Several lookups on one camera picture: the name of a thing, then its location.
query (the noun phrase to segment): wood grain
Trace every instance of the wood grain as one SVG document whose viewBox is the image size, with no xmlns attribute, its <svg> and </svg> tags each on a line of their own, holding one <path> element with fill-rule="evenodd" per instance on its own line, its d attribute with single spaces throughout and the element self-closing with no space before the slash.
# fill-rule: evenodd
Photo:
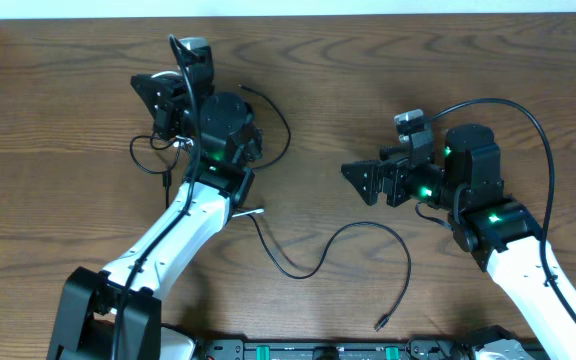
<svg viewBox="0 0 576 360">
<path fill-rule="evenodd" d="M 296 268 L 282 264 L 305 272 L 337 228 L 373 220 L 405 239 L 413 276 L 375 334 L 405 276 L 394 239 L 351 230 L 317 276 L 294 281 L 272 265 L 250 221 L 238 219 L 179 279 L 164 321 L 249 338 L 392 339 L 491 324 L 533 337 L 449 233 L 418 218 L 412 203 L 365 206 L 339 174 L 342 163 L 396 143 L 394 114 L 483 96 L 522 103 L 550 138 L 550 240 L 576 286 L 576 15 L 0 21 L 0 358 L 45 356 L 66 277 L 79 265 L 100 269 L 161 214 L 161 180 L 127 151 L 152 123 L 129 79 L 173 67 L 168 33 L 208 38 L 217 87 L 265 92 L 292 126 L 286 157 L 258 175 L 247 200 L 265 206 L 263 230 Z M 245 96 L 269 160 L 285 132 L 263 101 Z M 493 127 L 507 190 L 540 220 L 546 164 L 530 123 L 486 105 L 450 116 L 437 135 L 464 122 Z M 145 147 L 138 154 L 162 165 Z"/>
</svg>

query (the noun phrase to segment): white arm cover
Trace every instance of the white arm cover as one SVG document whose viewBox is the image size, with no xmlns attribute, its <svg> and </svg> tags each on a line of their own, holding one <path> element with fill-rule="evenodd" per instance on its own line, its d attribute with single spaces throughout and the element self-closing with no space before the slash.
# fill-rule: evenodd
<svg viewBox="0 0 576 360">
<path fill-rule="evenodd" d="M 108 279 L 125 285 L 135 260 L 179 214 L 186 203 L 188 183 L 179 188 L 177 197 L 155 224 L 119 259 L 104 266 L 110 272 Z M 196 183 L 193 200 L 185 215 L 166 234 L 142 265 L 142 271 L 135 277 L 131 289 L 142 287 L 151 289 L 154 297 L 164 301 L 172 285 L 195 256 L 199 248 L 215 233 L 219 232 L 228 220 L 230 200 L 219 194 L 219 190 Z"/>
<path fill-rule="evenodd" d="M 487 271 L 517 305 L 551 359 L 576 359 L 576 325 L 552 288 L 544 286 L 539 241 L 513 241 L 502 253 L 493 251 Z M 546 244 L 546 258 L 557 284 L 576 313 L 576 290 Z"/>
</svg>

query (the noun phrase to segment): green terminal block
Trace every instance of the green terminal block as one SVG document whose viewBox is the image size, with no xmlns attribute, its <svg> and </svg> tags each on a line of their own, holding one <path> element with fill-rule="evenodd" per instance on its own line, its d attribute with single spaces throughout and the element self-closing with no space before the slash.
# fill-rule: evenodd
<svg viewBox="0 0 576 360">
<path fill-rule="evenodd" d="M 386 360 L 399 360 L 399 348 L 397 347 L 387 347 L 386 348 Z M 257 348 L 257 360 L 259 360 L 259 348 Z"/>
<path fill-rule="evenodd" d="M 397 349 L 397 359 L 399 359 L 399 349 Z M 270 346 L 257 346 L 257 360 L 270 360 Z"/>
</svg>

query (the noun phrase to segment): wire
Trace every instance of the wire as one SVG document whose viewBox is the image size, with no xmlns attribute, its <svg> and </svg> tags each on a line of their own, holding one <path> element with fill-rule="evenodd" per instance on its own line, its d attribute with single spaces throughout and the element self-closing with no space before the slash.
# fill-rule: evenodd
<svg viewBox="0 0 576 360">
<path fill-rule="evenodd" d="M 473 99 L 469 101 L 464 101 L 457 105 L 451 106 L 437 115 L 433 116 L 432 118 L 425 121 L 425 123 L 429 123 L 439 119 L 440 117 L 450 114 L 451 112 L 461 109 L 466 106 L 475 105 L 475 104 L 502 104 L 513 107 L 519 111 L 521 111 L 526 117 L 532 122 L 535 129 L 539 133 L 541 137 L 541 141 L 544 145 L 544 150 L 546 151 L 546 159 L 548 160 L 548 198 L 546 201 L 546 212 L 544 214 L 544 222 L 542 225 L 542 230 L 540 234 L 540 244 L 539 244 L 539 257 L 541 258 L 541 265 L 544 270 L 544 274 L 546 275 L 546 282 L 552 287 L 552 290 L 555 292 L 555 295 L 561 302 L 561 305 L 566 309 L 568 315 L 572 319 L 572 321 L 576 324 L 576 313 L 573 308 L 566 300 L 566 297 L 563 295 L 561 290 L 559 289 L 559 285 L 557 285 L 556 277 L 552 275 L 550 271 L 550 267 L 548 266 L 548 260 L 546 259 L 546 241 L 548 239 L 548 226 L 550 224 L 550 215 L 552 213 L 552 204 L 553 199 L 555 196 L 555 164 L 552 158 L 552 151 L 550 149 L 550 143 L 548 142 L 548 138 L 546 137 L 546 133 L 544 129 L 539 124 L 539 121 L 534 117 L 533 114 L 528 111 L 525 107 L 517 104 L 514 101 L 506 100 L 506 99 L 497 99 L 497 98 L 481 98 L 481 99 Z"/>
<path fill-rule="evenodd" d="M 162 75 L 173 75 L 173 76 L 182 76 L 180 73 L 178 73 L 177 71 L 162 71 L 159 73 L 154 74 L 153 76 L 151 76 L 151 78 L 156 78 L 156 77 L 160 77 Z"/>
<path fill-rule="evenodd" d="M 269 162 L 267 164 L 252 168 L 253 171 L 264 170 L 264 169 L 267 169 L 267 168 L 271 167 L 272 165 L 276 164 L 279 160 L 281 160 L 281 158 L 284 157 L 284 155 L 286 154 L 286 151 L 288 151 L 288 147 L 290 146 L 290 140 L 292 139 L 292 133 L 290 132 L 290 126 L 288 125 L 288 121 L 286 121 L 284 114 L 281 113 L 281 110 L 279 110 L 279 108 L 275 105 L 275 103 L 273 103 L 272 100 L 270 100 L 266 95 L 262 94 L 261 92 L 259 92 L 257 90 L 249 88 L 246 85 L 239 85 L 239 87 L 242 90 L 251 92 L 251 93 L 261 97 L 262 99 L 266 100 L 266 102 L 268 104 L 270 104 L 270 106 L 272 106 L 272 108 L 275 110 L 277 115 L 279 115 L 279 117 L 281 118 L 281 121 L 283 121 L 284 126 L 286 127 L 286 132 L 288 133 L 288 140 L 286 140 L 286 145 L 284 146 L 284 149 L 281 151 L 279 156 L 277 156 L 274 160 L 272 160 L 271 162 Z"/>
<path fill-rule="evenodd" d="M 295 279 L 295 280 L 304 280 L 304 279 L 308 279 L 310 277 L 312 277 L 313 275 L 315 275 L 319 269 L 321 268 L 321 266 L 324 263 L 324 260 L 326 260 L 326 255 L 328 254 L 328 249 L 330 248 L 330 245 L 332 245 L 333 240 L 335 240 L 335 238 L 337 237 L 337 235 L 341 234 L 344 230 L 352 228 L 352 227 L 359 227 L 359 226 L 371 226 L 371 227 L 376 227 L 382 230 L 385 230 L 386 232 L 388 232 L 390 235 L 394 236 L 397 240 L 399 240 L 399 243 L 401 244 L 401 247 L 403 247 L 404 252 L 406 253 L 406 258 L 408 260 L 408 272 L 406 274 L 406 282 L 404 284 L 404 288 L 401 290 L 401 293 L 399 294 L 399 297 L 397 298 L 397 301 L 395 302 L 395 304 L 393 305 L 392 309 L 385 314 L 377 323 L 377 325 L 375 326 L 375 331 L 379 331 L 381 330 L 381 328 L 383 328 L 386 323 L 388 322 L 388 320 L 390 320 L 390 317 L 395 313 L 395 310 L 397 310 L 397 307 L 399 307 L 399 304 L 401 303 L 401 300 L 404 298 L 404 295 L 406 294 L 406 290 L 408 290 L 408 284 L 410 284 L 410 276 L 412 274 L 412 260 L 410 258 L 410 253 L 408 252 L 408 248 L 406 247 L 406 243 L 404 242 L 404 240 L 401 238 L 401 236 L 399 236 L 399 234 L 397 234 L 397 232 L 391 228 L 389 228 L 386 225 L 382 225 L 376 222 L 372 222 L 372 221 L 359 221 L 359 222 L 354 222 L 354 223 L 350 223 L 347 225 L 342 226 L 339 230 L 337 230 L 331 237 L 330 240 L 328 240 L 328 243 L 326 244 L 326 247 L 324 248 L 324 252 L 321 255 L 321 260 L 319 260 L 319 264 L 317 264 L 317 267 L 315 268 L 315 270 L 313 270 L 310 274 L 307 275 L 302 275 L 302 276 L 298 276 L 298 275 L 293 275 L 290 274 L 289 272 L 287 272 L 286 270 L 284 270 L 281 265 L 279 265 L 279 263 L 277 262 L 277 259 L 275 259 L 275 257 L 272 255 L 272 253 L 270 252 L 270 249 L 268 249 L 268 245 L 266 245 L 266 241 L 264 240 L 264 236 L 261 233 L 261 229 L 259 228 L 259 224 L 257 223 L 257 219 L 255 219 L 255 217 L 252 214 L 248 214 L 247 215 L 252 222 L 255 224 L 255 228 L 257 229 L 257 234 L 259 234 L 259 240 L 261 240 L 261 245 L 263 245 L 264 250 L 266 250 L 266 254 L 268 254 L 268 256 L 270 257 L 270 260 L 272 260 L 272 262 L 275 264 L 275 266 L 277 267 L 277 269 L 279 269 L 279 271 L 286 275 L 287 277 L 291 278 L 291 279 Z"/>
<path fill-rule="evenodd" d="M 150 148 L 154 149 L 154 150 L 166 150 L 169 147 L 175 145 L 175 142 L 177 142 L 177 138 L 174 138 L 172 140 L 169 141 L 164 141 L 165 144 L 161 147 L 158 147 L 155 145 L 154 140 L 161 140 L 164 141 L 164 139 L 160 138 L 157 136 L 157 133 L 152 133 L 152 135 L 150 135 Z"/>
<path fill-rule="evenodd" d="M 193 160 L 191 160 L 191 162 L 188 164 L 188 166 L 192 166 L 192 172 L 191 172 L 191 176 L 190 176 L 190 180 L 189 180 L 188 193 L 186 195 L 186 203 L 184 204 L 184 207 L 177 214 L 177 216 L 170 222 L 170 224 L 168 226 L 166 226 L 166 228 L 161 233 L 159 233 L 159 235 L 157 235 L 155 240 L 153 240 L 150 243 L 150 245 L 148 245 L 148 247 L 144 250 L 144 252 L 141 254 L 141 256 L 139 256 L 139 258 L 137 260 L 135 260 L 135 263 L 134 263 L 134 265 L 130 271 L 130 274 L 128 275 L 128 278 L 126 279 L 126 284 L 124 285 L 124 288 L 121 291 L 121 296 L 119 299 L 119 306 L 117 307 L 117 316 L 115 317 L 115 331 L 113 333 L 112 347 L 111 347 L 111 354 L 110 354 L 110 358 L 113 360 L 116 360 L 119 357 L 119 342 L 121 339 L 120 333 L 121 333 L 121 328 L 123 325 L 124 309 L 125 309 L 126 303 L 128 301 L 128 293 L 130 291 L 130 287 L 132 286 L 132 283 L 135 280 L 135 276 L 141 270 L 143 263 L 148 258 L 148 255 L 152 252 L 152 250 L 157 245 L 159 245 L 161 240 L 170 232 L 170 230 L 172 230 L 172 228 L 174 228 L 177 225 L 177 223 L 179 223 L 179 221 L 181 221 L 181 219 L 188 213 L 188 209 L 190 208 L 193 192 L 195 189 L 195 182 L 197 180 L 197 173 L 198 173 L 198 168 L 199 168 L 198 164 L 199 164 L 199 160 L 201 159 L 201 128 L 200 128 L 199 120 L 198 120 L 199 112 L 197 110 L 198 109 L 197 101 L 196 101 L 195 94 L 194 94 L 194 91 L 192 88 L 192 84 L 190 83 L 188 71 L 186 69 L 186 66 L 184 65 L 183 55 L 181 54 L 181 51 L 179 50 L 179 45 L 178 45 L 179 41 L 172 34 L 168 35 L 168 41 L 169 41 L 170 46 L 173 50 L 175 58 L 177 59 L 177 63 L 179 64 L 179 68 L 181 69 L 181 72 L 183 74 L 183 79 L 186 83 L 186 92 L 187 92 L 188 97 L 190 99 L 190 104 L 191 104 L 191 108 L 192 108 L 192 114 L 191 114 L 192 121 L 191 122 L 192 122 L 192 125 L 194 127 L 194 132 L 195 132 L 195 136 L 196 136 L 196 139 L 194 141 L 194 146 L 192 148 L 192 152 L 195 155 L 194 156 L 195 160 L 194 160 L 194 162 L 193 162 Z M 141 166 L 141 164 L 137 161 L 137 159 L 135 158 L 134 153 L 132 151 L 132 144 L 134 143 L 134 141 L 137 138 L 148 137 L 145 135 L 140 135 L 140 136 L 141 137 L 138 136 L 130 142 L 130 155 L 132 156 L 133 161 L 135 161 L 137 166 L 139 166 L 142 170 L 146 171 L 148 169 Z M 177 157 L 175 159 L 174 165 L 176 165 L 177 160 L 179 158 L 180 149 L 181 149 L 181 146 L 179 146 L 179 148 L 177 150 Z"/>
<path fill-rule="evenodd" d="M 432 221 L 432 222 L 434 222 L 435 224 L 438 224 L 438 225 L 440 225 L 440 226 L 443 226 L 443 227 L 445 227 L 446 229 L 452 231 L 452 226 L 450 226 L 450 224 L 447 223 L 446 221 L 441 220 L 441 219 L 436 218 L 436 217 L 426 216 L 426 215 L 422 214 L 422 213 L 421 213 L 421 210 L 420 210 L 421 204 L 423 204 L 423 202 L 420 201 L 420 202 L 417 203 L 417 205 L 415 205 L 415 212 L 417 213 L 417 215 L 419 215 L 420 218 L 426 219 L 426 220 L 428 220 L 428 221 Z"/>
<path fill-rule="evenodd" d="M 175 155 L 175 160 L 173 161 L 172 165 L 170 165 L 167 169 L 165 170 L 161 170 L 161 171 L 155 171 L 155 170 L 150 170 L 148 168 L 146 168 L 145 166 L 143 166 L 139 160 L 137 160 L 137 157 L 135 156 L 135 151 L 133 149 L 134 143 L 135 141 L 139 140 L 139 139 L 150 139 L 151 143 L 153 140 L 153 136 L 154 135 L 137 135 L 134 138 L 132 138 L 132 140 L 130 140 L 130 146 L 129 146 L 129 150 L 130 150 L 130 157 L 132 158 L 132 161 L 135 163 L 135 165 L 137 165 L 137 167 L 139 167 L 142 171 L 144 171 L 147 174 L 152 174 L 152 175 L 160 175 L 160 174 L 165 174 L 169 171 L 172 171 L 172 169 L 175 168 L 175 166 L 177 166 L 177 163 L 179 162 L 179 154 L 181 153 L 181 146 L 177 148 L 177 153 Z M 165 148 L 156 148 L 153 147 L 155 150 L 165 150 L 170 146 L 167 146 Z"/>
</svg>

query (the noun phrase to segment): cable plug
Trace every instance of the cable plug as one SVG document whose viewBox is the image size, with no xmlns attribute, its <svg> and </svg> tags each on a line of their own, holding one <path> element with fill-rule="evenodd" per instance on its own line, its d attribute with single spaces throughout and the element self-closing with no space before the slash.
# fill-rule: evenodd
<svg viewBox="0 0 576 360">
<path fill-rule="evenodd" d="M 375 331 L 379 331 L 381 330 L 384 326 L 386 326 L 386 324 L 388 324 L 388 320 L 390 320 L 390 315 L 386 314 L 384 315 L 381 320 L 379 320 L 379 322 L 377 323 L 377 325 L 375 325 Z"/>
<path fill-rule="evenodd" d="M 166 171 L 165 173 L 161 174 L 163 187 L 169 188 L 172 184 L 172 172 Z"/>
</svg>

